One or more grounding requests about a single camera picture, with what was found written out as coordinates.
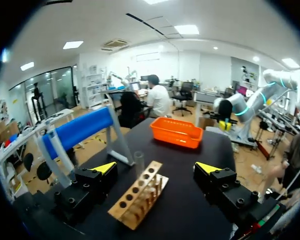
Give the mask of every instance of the person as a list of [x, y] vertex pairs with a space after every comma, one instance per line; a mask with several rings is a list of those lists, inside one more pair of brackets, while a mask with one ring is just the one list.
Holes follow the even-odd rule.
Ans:
[[151, 89], [148, 91], [147, 106], [151, 109], [150, 118], [164, 117], [170, 110], [170, 97], [167, 89], [159, 85], [157, 75], [148, 76], [148, 84]]
[[[290, 143], [290, 146], [284, 151], [283, 160], [281, 164], [275, 166], [267, 174], [267, 178], [264, 183], [263, 190], [261, 192], [261, 197], [266, 194], [267, 189], [271, 187], [274, 183], [275, 178], [278, 178], [280, 184], [283, 188], [287, 188], [292, 180], [296, 177], [297, 173], [300, 171], [300, 133], [295, 135]], [[288, 191], [293, 191], [300, 188], [300, 174], [288, 189]]]

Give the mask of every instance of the ceiling light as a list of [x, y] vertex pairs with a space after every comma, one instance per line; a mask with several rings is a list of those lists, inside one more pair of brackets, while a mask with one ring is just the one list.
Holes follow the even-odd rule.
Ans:
[[84, 41], [67, 41], [63, 46], [63, 49], [76, 49], [80, 47], [83, 42]]
[[295, 60], [293, 60], [292, 58], [284, 58], [284, 59], [282, 59], [282, 62], [284, 62], [290, 68], [293, 68], [293, 69], [300, 68], [298, 63], [296, 63]]
[[181, 25], [174, 27], [181, 35], [198, 35], [199, 30], [196, 25]]
[[162, 2], [166, 2], [166, 1], [170, 1], [170, 0], [144, 0], [147, 4], [158, 4], [158, 3], [162, 3]]
[[30, 68], [33, 68], [35, 66], [35, 63], [32, 61], [32, 62], [29, 62], [25, 65], [22, 65], [20, 68], [22, 71], [25, 71], [27, 69], [30, 69]]

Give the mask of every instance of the ceiling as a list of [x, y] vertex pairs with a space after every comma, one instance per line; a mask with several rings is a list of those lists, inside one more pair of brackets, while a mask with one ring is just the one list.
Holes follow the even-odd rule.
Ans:
[[[200, 34], [167, 39], [127, 13], [164, 34], [174, 33], [167, 24], [196, 25]], [[101, 51], [113, 39], [129, 41], [130, 47], [164, 41], [164, 51], [211, 52], [251, 62], [258, 56], [261, 65], [274, 69], [285, 67], [284, 58], [300, 65], [297, 31], [263, 0], [169, 0], [154, 5], [143, 0], [73, 0], [39, 9], [11, 46], [0, 79], [14, 86], [47, 68], [69, 65], [80, 53]], [[84, 43], [63, 50], [70, 41]], [[34, 67], [22, 72], [20, 66], [29, 62]]]

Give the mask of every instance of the yellow object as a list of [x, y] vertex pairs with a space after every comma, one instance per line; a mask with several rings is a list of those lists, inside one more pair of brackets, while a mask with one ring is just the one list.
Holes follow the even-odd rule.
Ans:
[[266, 104], [269, 106], [270, 104], [272, 104], [272, 100], [268, 99], [268, 101], [266, 101]]
[[110, 168], [112, 168], [112, 166], [116, 165], [117, 163], [115, 161], [107, 163], [105, 165], [102, 166], [97, 166], [95, 168], [91, 168], [89, 170], [97, 170], [98, 172], [101, 172], [102, 175], [105, 174]]
[[229, 131], [231, 129], [231, 123], [225, 121], [219, 121], [219, 128], [222, 131]]
[[201, 162], [196, 162], [195, 164], [197, 164], [200, 168], [202, 168], [203, 170], [205, 170], [208, 174], [210, 174], [211, 172], [214, 172], [215, 170], [222, 170], [221, 168], [217, 168], [215, 166], [210, 166]]

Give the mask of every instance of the black table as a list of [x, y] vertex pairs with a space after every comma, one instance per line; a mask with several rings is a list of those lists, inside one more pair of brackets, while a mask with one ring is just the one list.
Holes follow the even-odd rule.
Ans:
[[[136, 180], [134, 167], [118, 162], [118, 181], [103, 205], [96, 205], [83, 223], [75, 228], [94, 239], [102, 240], [195, 240], [229, 239], [232, 224], [217, 207], [211, 207], [193, 179], [193, 165], [201, 162], [235, 171], [231, 141], [222, 134], [205, 131], [197, 149], [156, 141], [148, 118], [125, 135], [131, 153], [144, 153], [145, 167], [151, 161], [162, 163], [159, 173], [169, 178], [162, 195], [133, 231], [108, 214], [108, 210]], [[123, 154], [117, 141], [115, 151]], [[94, 168], [113, 162], [106, 149], [82, 165]]]

